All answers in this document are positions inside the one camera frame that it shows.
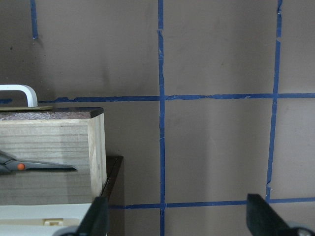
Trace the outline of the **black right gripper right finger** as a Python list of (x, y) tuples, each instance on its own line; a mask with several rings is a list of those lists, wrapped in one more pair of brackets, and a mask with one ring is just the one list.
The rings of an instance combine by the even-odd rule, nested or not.
[(295, 235), (295, 230), (259, 194), (247, 195), (246, 224), (252, 236)]

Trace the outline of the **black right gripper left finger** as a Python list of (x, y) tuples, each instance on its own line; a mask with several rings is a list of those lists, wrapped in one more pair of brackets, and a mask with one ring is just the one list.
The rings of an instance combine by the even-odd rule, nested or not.
[(96, 197), (76, 230), (76, 235), (106, 236), (108, 230), (108, 200), (106, 197)]

